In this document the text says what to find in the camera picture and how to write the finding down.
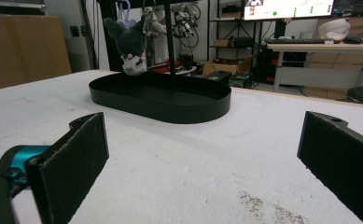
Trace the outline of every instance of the computer monitor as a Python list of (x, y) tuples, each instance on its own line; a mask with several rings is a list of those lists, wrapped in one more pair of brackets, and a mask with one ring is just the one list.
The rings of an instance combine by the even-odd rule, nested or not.
[(334, 0), (332, 14), (337, 16), (363, 16), (363, 0)]
[(330, 16), (333, 0), (245, 0), (245, 21), (308, 19)]

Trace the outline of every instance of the black oval tray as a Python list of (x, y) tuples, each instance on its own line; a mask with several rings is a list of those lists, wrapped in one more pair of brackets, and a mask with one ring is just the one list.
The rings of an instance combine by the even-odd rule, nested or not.
[(170, 123), (206, 122), (230, 110), (230, 87), (205, 78), (119, 73), (97, 78), (89, 87), (98, 105)]

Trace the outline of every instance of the plush animal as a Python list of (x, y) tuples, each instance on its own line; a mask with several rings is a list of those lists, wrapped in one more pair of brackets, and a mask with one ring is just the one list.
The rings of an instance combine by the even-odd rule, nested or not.
[(130, 76), (139, 76), (147, 70), (144, 51), (147, 38), (143, 34), (144, 16), (139, 22), (113, 21), (104, 19), (108, 34), (115, 39), (120, 58), (123, 60), (123, 71)]
[(322, 24), (318, 27), (318, 33), (321, 39), (343, 40), (349, 34), (350, 27), (349, 18), (342, 18)]
[(249, 0), (247, 2), (248, 7), (256, 7), (256, 6), (262, 6), (262, 2), (260, 0)]

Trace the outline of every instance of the white table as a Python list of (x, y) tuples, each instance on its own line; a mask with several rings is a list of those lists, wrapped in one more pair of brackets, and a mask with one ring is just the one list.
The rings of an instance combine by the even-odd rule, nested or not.
[[(230, 112), (172, 124), (92, 102), (87, 71), (0, 90), (0, 157), (105, 113), (110, 158), (71, 223), (361, 223), (297, 158), (305, 111), (363, 134), (363, 105), (232, 89)], [(31, 191), (13, 200), (39, 223)]]
[(283, 67), (284, 52), (363, 53), (363, 44), (268, 44), (268, 49), (279, 52), (273, 91), (280, 84), (349, 89), (363, 86), (363, 68), (334, 70), (323, 68)]

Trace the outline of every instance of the desk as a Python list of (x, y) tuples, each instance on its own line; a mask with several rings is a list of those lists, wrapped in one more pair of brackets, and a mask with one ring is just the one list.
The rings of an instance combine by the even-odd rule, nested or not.
[(323, 53), (363, 53), (363, 44), (268, 44), (268, 49), (279, 52), (273, 91), (278, 91), (280, 84), (332, 87), (349, 89), (363, 86), (363, 68), (354, 70), (333, 70), (318, 68), (283, 67), (285, 51), (292, 52), (323, 52)]
[[(361, 223), (297, 158), (305, 111), (363, 134), (363, 105), (232, 89), (230, 112), (172, 124), (96, 105), (87, 71), (0, 90), (0, 157), (51, 145), (68, 123), (104, 112), (110, 158), (71, 223)], [(39, 223), (29, 190), (13, 200)]]

